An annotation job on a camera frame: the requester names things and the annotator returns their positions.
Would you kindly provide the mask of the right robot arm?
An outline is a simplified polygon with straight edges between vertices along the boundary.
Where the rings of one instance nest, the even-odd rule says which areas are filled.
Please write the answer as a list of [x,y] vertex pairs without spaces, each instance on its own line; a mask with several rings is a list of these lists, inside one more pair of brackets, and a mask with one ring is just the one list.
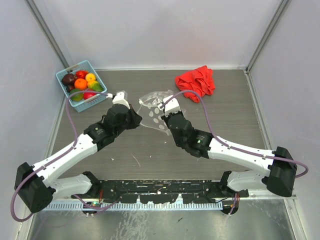
[[291,197],[297,165],[286,148],[275,151],[247,147],[196,129],[182,112],[161,116],[177,147],[197,158],[223,160],[246,171],[225,171],[218,184],[220,193],[232,197],[244,190],[267,189],[280,197]]

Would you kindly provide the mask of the yellow green mango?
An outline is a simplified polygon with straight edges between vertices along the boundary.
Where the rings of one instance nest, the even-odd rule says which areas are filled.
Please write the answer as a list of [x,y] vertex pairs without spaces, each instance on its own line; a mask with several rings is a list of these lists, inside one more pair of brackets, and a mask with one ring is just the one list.
[[90,90],[93,90],[93,91],[96,91],[96,92],[103,92],[104,91],[104,88],[101,86],[101,84],[96,81],[96,80],[90,80],[87,82],[87,87],[90,89]]

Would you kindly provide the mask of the clear dotted zip bag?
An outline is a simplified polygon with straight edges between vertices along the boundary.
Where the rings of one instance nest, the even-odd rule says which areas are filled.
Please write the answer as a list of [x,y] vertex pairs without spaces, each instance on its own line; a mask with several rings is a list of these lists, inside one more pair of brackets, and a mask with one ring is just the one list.
[[170,130],[161,118],[161,116],[164,115],[164,112],[159,110],[158,105],[164,98],[172,96],[173,94],[172,90],[167,90],[154,91],[142,96],[139,99],[140,108],[137,111],[138,115],[142,117],[140,125],[170,135]]

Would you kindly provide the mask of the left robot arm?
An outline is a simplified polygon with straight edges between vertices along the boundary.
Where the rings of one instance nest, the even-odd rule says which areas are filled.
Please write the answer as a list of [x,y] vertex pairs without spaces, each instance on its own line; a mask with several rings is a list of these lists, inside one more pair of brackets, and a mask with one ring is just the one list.
[[72,195],[97,197],[102,185],[90,171],[75,177],[60,176],[81,160],[113,143],[123,131],[137,128],[141,121],[142,117],[131,105],[114,104],[100,121],[85,129],[76,141],[33,166],[22,163],[15,177],[16,194],[33,214],[59,198]]

